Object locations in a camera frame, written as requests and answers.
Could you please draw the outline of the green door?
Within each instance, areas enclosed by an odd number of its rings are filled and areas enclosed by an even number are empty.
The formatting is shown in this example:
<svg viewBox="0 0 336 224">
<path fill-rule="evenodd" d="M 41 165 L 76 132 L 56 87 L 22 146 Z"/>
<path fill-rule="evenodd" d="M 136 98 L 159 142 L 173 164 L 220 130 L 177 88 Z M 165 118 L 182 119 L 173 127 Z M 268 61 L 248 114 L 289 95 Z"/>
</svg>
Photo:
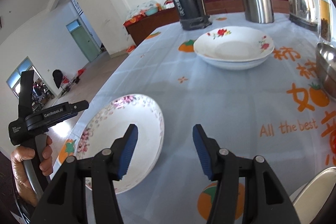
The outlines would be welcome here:
<svg viewBox="0 0 336 224">
<path fill-rule="evenodd" d="M 88 61 L 94 61 L 101 50 L 80 21 L 76 19 L 67 24 L 66 28 Z"/>
</svg>

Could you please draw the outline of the pink flower white plate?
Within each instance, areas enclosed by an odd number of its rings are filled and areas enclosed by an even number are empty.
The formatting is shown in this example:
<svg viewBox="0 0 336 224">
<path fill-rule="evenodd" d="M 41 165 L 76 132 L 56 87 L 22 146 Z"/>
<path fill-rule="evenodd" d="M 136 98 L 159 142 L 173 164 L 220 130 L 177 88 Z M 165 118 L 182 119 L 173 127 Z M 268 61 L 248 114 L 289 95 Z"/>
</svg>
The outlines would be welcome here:
<svg viewBox="0 0 336 224">
<path fill-rule="evenodd" d="M 78 159 L 92 157 L 122 137 L 130 124 L 138 127 L 138 141 L 127 174 L 113 183 L 117 194 L 144 180 L 161 154 L 165 125 L 157 102 L 143 94 L 129 94 L 109 102 L 88 122 L 76 149 Z"/>
</svg>

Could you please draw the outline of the white enamel bowl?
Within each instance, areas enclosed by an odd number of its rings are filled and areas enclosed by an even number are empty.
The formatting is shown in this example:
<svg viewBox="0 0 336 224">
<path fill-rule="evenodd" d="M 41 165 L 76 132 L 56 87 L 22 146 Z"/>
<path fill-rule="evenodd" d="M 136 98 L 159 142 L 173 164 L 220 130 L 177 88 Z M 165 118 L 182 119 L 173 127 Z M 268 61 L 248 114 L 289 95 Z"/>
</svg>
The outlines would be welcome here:
<svg viewBox="0 0 336 224">
<path fill-rule="evenodd" d="M 335 223 L 335 167 L 322 170 L 290 200 L 301 223 Z"/>
</svg>

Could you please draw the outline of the stainless steel bowl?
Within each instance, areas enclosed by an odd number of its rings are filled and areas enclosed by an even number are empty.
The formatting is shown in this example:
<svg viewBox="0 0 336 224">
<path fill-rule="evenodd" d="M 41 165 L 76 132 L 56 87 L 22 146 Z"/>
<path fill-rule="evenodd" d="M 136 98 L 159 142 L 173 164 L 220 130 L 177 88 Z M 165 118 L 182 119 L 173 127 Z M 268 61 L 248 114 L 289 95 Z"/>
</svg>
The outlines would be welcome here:
<svg viewBox="0 0 336 224">
<path fill-rule="evenodd" d="M 335 47 L 326 43 L 317 43 L 315 48 L 317 76 L 323 88 L 335 100 L 336 73 L 335 73 Z"/>
</svg>

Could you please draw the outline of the teal basin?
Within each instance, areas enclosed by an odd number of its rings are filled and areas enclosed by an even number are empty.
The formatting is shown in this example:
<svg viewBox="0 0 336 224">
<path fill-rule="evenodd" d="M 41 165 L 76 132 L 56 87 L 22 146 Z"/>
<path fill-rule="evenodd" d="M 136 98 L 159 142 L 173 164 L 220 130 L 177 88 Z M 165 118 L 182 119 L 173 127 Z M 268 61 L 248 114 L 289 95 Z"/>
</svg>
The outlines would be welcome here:
<svg viewBox="0 0 336 224">
<path fill-rule="evenodd" d="M 158 7 L 152 7 L 152 8 L 145 11 L 145 15 L 146 16 L 151 16 L 151 15 L 156 14 L 157 12 L 159 12 L 159 8 Z"/>
</svg>

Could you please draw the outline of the steel electric kettle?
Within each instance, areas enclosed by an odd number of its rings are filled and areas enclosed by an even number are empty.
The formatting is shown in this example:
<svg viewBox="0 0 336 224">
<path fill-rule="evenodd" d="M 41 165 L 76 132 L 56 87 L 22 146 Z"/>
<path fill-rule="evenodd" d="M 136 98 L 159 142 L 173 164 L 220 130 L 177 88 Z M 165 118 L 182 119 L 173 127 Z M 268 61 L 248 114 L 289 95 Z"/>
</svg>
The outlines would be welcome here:
<svg viewBox="0 0 336 224">
<path fill-rule="evenodd" d="M 314 0 L 288 0 L 289 19 L 296 25 L 316 32 L 318 28 Z"/>
</svg>

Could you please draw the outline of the red flower white plate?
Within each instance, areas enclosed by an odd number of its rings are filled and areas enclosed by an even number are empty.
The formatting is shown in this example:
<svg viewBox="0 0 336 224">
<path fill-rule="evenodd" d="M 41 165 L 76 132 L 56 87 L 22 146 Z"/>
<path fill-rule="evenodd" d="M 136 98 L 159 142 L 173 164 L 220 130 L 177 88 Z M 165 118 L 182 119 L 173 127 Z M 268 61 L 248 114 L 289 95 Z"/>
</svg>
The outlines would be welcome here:
<svg viewBox="0 0 336 224">
<path fill-rule="evenodd" d="M 198 57 L 213 67 L 242 71 L 265 62 L 274 50 L 274 42 L 260 30 L 228 26 L 202 34 L 193 48 Z"/>
</svg>

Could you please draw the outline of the glass tea bottle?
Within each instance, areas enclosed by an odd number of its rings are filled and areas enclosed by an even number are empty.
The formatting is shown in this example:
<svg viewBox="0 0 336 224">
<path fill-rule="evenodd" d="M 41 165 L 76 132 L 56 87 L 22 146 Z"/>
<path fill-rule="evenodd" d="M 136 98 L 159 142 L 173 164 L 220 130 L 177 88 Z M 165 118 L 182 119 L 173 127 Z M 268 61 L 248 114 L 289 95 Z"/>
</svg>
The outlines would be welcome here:
<svg viewBox="0 0 336 224">
<path fill-rule="evenodd" d="M 319 7 L 319 37 L 323 41 L 331 42 L 333 13 L 331 0 L 318 0 Z"/>
</svg>

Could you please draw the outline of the white orange print tablecloth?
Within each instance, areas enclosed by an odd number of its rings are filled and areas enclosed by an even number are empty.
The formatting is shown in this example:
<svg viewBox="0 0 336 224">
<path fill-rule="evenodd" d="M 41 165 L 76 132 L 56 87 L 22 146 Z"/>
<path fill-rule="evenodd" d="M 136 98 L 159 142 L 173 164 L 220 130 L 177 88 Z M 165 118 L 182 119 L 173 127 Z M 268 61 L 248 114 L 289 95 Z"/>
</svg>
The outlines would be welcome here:
<svg viewBox="0 0 336 224">
<path fill-rule="evenodd" d="M 67 135 L 71 151 L 88 149 L 84 128 L 112 100 L 136 93 L 159 104 L 162 152 L 151 173 L 118 196 L 126 223 L 204 222 L 197 203 L 208 200 L 214 187 L 193 144 L 195 124 L 237 156 L 264 156 L 288 193 L 335 165 L 335 100 L 315 74 L 316 34 L 285 14 L 276 14 L 272 24 L 248 22 L 241 13 L 212 24 L 228 26 L 264 32 L 275 52 L 255 68 L 225 71 L 179 50 L 202 30 L 184 31 L 179 23 L 161 27 L 110 76 Z"/>
</svg>

